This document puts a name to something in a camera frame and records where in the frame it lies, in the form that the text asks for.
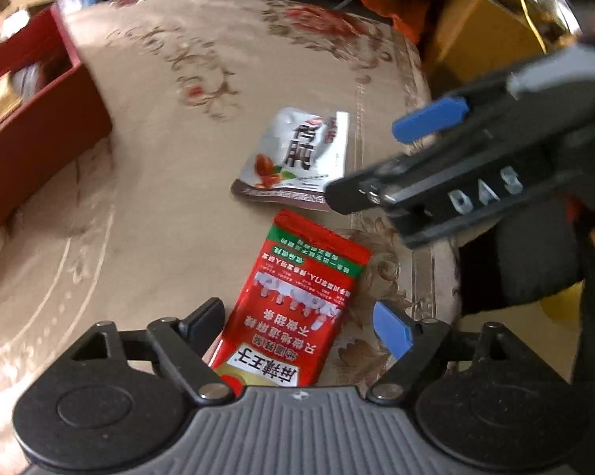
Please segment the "red spicy strip packet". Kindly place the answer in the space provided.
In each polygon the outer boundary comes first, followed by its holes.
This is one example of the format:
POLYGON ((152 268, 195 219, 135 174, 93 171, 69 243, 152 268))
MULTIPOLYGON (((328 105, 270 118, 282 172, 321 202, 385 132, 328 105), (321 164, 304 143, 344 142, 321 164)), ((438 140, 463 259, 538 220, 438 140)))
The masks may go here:
POLYGON ((295 212, 278 212, 210 367, 237 393, 316 384, 371 257, 295 212))

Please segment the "white date snack packet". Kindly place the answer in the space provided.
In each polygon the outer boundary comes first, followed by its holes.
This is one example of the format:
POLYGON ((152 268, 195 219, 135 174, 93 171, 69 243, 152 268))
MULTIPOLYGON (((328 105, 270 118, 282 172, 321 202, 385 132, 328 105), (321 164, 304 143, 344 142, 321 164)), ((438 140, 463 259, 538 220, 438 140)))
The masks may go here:
POLYGON ((328 211, 326 186, 345 175, 350 116, 278 110, 231 192, 238 198, 328 211))

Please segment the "floral beige tablecloth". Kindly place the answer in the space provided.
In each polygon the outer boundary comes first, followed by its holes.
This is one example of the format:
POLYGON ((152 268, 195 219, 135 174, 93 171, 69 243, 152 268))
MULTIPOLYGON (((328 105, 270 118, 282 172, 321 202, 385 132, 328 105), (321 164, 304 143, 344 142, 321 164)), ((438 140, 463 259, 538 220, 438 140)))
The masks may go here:
POLYGON ((350 118, 347 168, 430 98, 414 44, 286 0, 122 0, 65 20, 114 128, 0 226, 0 474, 23 391, 90 325, 233 304, 276 207, 231 193, 279 109, 350 118))

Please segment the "red cardboard box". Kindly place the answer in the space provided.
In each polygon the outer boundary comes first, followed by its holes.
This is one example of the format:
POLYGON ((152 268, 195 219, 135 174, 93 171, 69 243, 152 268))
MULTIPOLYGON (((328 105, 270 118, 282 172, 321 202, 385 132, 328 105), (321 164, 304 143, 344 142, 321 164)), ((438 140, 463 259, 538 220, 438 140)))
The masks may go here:
POLYGON ((39 63, 45 85, 0 124, 0 226, 50 177, 112 132, 99 89, 58 6, 0 45, 0 76, 39 63))

